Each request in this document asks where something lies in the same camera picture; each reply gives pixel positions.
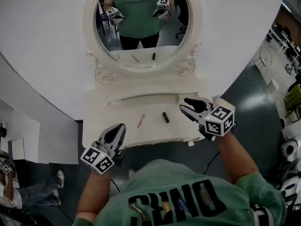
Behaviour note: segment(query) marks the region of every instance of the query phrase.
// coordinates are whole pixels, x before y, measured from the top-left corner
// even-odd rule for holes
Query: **oval mirror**
[[[120,64],[150,68],[169,60],[186,39],[186,0],[99,0],[95,29],[105,51]]]

